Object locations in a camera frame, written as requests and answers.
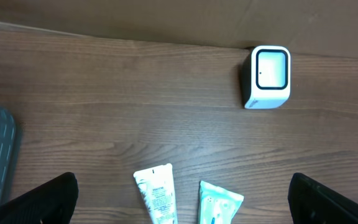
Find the teal tube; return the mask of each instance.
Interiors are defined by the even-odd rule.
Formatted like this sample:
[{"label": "teal tube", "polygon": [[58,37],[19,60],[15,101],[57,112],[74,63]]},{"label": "teal tube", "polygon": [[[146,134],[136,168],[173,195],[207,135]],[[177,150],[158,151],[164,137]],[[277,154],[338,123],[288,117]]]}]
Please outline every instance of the teal tube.
[{"label": "teal tube", "polygon": [[230,224],[244,196],[200,182],[199,224]]}]

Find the tube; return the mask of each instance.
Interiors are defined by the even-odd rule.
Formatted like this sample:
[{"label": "tube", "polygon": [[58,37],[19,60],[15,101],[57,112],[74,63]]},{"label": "tube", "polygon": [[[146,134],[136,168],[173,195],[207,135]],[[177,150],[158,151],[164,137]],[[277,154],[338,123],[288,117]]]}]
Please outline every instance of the tube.
[{"label": "tube", "polygon": [[153,224],[177,224],[172,164],[136,171],[134,178]]},{"label": "tube", "polygon": [[199,224],[230,224],[244,196],[200,182]]}]

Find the wood grain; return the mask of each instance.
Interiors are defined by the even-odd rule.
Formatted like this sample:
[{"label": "wood grain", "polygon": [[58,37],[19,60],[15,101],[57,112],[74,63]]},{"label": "wood grain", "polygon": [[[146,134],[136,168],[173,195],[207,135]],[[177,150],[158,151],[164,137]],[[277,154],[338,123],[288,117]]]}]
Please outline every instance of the wood grain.
[{"label": "wood grain", "polygon": [[246,196],[232,223],[291,223],[294,172],[358,203],[358,60],[293,54],[290,100],[251,111],[247,54],[0,32],[0,104],[25,130],[12,198],[72,171],[72,223],[150,223],[132,174],[171,162],[180,223],[200,180]]},{"label": "wood grain", "polygon": [[0,0],[0,21],[114,39],[358,58],[355,0]]}]

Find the white tube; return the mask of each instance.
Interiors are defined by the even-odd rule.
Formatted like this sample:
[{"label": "white tube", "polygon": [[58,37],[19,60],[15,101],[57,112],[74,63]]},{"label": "white tube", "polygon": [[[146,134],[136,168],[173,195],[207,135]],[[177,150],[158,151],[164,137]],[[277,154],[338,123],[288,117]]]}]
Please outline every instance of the white tube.
[{"label": "white tube", "polygon": [[161,165],[134,173],[153,224],[177,224],[177,206],[172,165]]},{"label": "white tube", "polygon": [[230,224],[244,196],[200,182],[199,224]]}]

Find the cream tube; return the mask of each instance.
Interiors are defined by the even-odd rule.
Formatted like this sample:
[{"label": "cream tube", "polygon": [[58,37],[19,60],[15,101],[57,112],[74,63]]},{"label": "cream tube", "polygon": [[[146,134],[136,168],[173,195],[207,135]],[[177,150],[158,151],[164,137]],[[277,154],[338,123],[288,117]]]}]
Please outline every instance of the cream tube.
[{"label": "cream tube", "polygon": [[161,165],[134,173],[153,224],[177,224],[177,204],[172,165]]},{"label": "cream tube", "polygon": [[207,182],[200,183],[199,224],[230,224],[244,196]]}]

